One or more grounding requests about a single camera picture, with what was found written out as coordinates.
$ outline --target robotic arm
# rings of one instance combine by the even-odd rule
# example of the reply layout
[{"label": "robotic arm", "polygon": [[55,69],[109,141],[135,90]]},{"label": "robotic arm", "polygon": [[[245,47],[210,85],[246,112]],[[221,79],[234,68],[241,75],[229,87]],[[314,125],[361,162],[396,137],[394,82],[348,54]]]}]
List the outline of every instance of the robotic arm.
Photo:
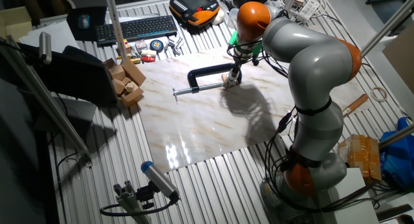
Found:
[{"label": "robotic arm", "polygon": [[[299,122],[284,173],[276,177],[276,184],[286,198],[300,200],[338,184],[346,176],[345,163],[329,153],[343,128],[342,111],[329,93],[355,77],[361,55],[353,45],[285,17],[270,19],[272,14],[265,5],[244,4],[237,16],[237,39],[242,45],[263,37],[267,54],[290,63],[289,86]],[[240,53],[243,58],[248,52],[243,49],[246,47],[239,52],[236,47],[235,55]],[[264,200],[270,195],[269,189],[266,191],[262,189]]]}]

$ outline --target wooden block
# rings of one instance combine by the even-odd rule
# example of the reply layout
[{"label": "wooden block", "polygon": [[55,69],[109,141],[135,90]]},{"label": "wooden block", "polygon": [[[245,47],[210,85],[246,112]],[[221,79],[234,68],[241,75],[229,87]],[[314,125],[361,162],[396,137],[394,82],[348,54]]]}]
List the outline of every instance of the wooden block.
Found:
[{"label": "wooden block", "polygon": [[124,99],[125,99],[126,102],[130,102],[133,99],[135,99],[136,97],[138,97],[139,95],[141,95],[143,92],[144,91],[141,90],[141,88],[138,87],[138,89],[136,89],[132,93],[129,93],[128,95],[126,95]]},{"label": "wooden block", "polygon": [[129,82],[126,86],[125,89],[127,90],[127,92],[132,93],[134,91],[134,87],[135,87],[135,83],[134,82]]},{"label": "wooden block", "polygon": [[142,72],[138,69],[137,66],[132,63],[129,58],[126,58],[124,62],[122,62],[122,68],[124,68],[125,72],[127,73],[128,77],[136,84],[141,86],[146,77],[142,74]]},{"label": "wooden block", "polygon": [[130,82],[131,81],[131,79],[129,79],[128,77],[125,77],[123,80],[122,80],[122,83],[124,83],[124,85],[127,85],[128,84],[128,82]]},{"label": "wooden block", "polygon": [[118,95],[121,95],[122,91],[124,91],[125,89],[124,84],[118,79],[112,79],[112,84],[114,84],[115,92]]},{"label": "wooden block", "polygon": [[122,81],[125,78],[125,71],[121,65],[115,65],[112,68],[109,68],[109,73],[111,73],[112,78]]}]

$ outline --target wooden handle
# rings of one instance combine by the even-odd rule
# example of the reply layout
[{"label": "wooden handle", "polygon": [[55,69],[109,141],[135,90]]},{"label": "wooden handle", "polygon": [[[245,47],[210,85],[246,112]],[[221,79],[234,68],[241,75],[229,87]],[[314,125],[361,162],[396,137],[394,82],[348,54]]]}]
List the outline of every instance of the wooden handle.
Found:
[{"label": "wooden handle", "polygon": [[343,117],[348,116],[349,114],[351,114],[353,111],[355,111],[355,109],[357,109],[359,106],[361,106],[364,102],[366,102],[368,100],[368,95],[367,94],[363,94],[361,95],[357,100],[355,100],[352,104],[350,104],[349,106],[347,106],[347,108],[345,108],[342,111]]}]

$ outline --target orange handheld device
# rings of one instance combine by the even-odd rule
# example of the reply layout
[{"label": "orange handheld device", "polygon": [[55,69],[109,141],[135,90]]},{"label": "orange handheld device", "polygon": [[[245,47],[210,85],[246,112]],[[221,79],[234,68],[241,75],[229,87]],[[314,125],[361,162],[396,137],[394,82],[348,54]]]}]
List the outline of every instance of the orange handheld device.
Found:
[{"label": "orange handheld device", "polygon": [[201,27],[214,18],[220,5],[217,0],[171,0],[169,8],[183,22]]}]

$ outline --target cardboard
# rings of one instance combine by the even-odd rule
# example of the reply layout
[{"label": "cardboard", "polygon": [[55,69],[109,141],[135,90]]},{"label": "cardboard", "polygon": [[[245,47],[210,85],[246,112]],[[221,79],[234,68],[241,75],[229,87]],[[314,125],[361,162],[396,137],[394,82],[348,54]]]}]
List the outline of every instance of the cardboard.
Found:
[{"label": "cardboard", "polygon": [[411,92],[414,93],[414,22],[405,28],[382,52]]},{"label": "cardboard", "polygon": [[124,89],[125,89],[125,86],[124,86],[124,84],[122,83],[122,81],[120,81],[120,80],[118,80],[118,79],[112,79],[112,84],[114,85],[114,88],[115,88],[115,92],[118,94],[118,95],[121,95],[122,94],[122,92],[124,91]]},{"label": "cardboard", "polygon": [[32,30],[32,19],[26,7],[0,11],[0,36],[12,36],[16,42]]},{"label": "cardboard", "polygon": [[124,107],[131,107],[132,105],[136,104],[139,100],[141,100],[142,95],[138,95],[136,98],[134,98],[132,101],[130,102],[126,102],[125,98],[119,98],[119,100],[121,101],[121,104]]},{"label": "cardboard", "polygon": [[132,100],[134,100],[136,97],[138,97],[139,95],[142,95],[144,91],[141,90],[140,88],[135,89],[132,93],[129,93],[128,95],[125,96],[125,98],[123,97],[123,99],[125,99],[126,102],[130,102]]},{"label": "cardboard", "polygon": [[127,77],[134,81],[134,83],[138,84],[139,86],[144,83],[146,77],[129,58],[126,58],[124,62],[122,62],[122,68],[125,69]]},{"label": "cardboard", "polygon": [[125,78],[125,71],[121,65],[115,65],[114,67],[111,67],[109,69],[109,73],[111,74],[112,78],[118,79],[121,82]]},{"label": "cardboard", "polygon": [[146,77],[130,59],[126,59],[122,65],[117,65],[112,58],[103,64],[113,78],[112,83],[118,94],[118,99],[124,107],[131,107],[141,100],[144,91],[138,85],[142,84]]},{"label": "cardboard", "polygon": [[131,82],[131,79],[129,79],[128,77],[125,77],[125,78],[122,80],[122,83],[124,83],[124,85],[127,85],[129,82]]},{"label": "cardboard", "polygon": [[117,66],[116,62],[112,58],[102,63],[106,66],[107,69]]}]

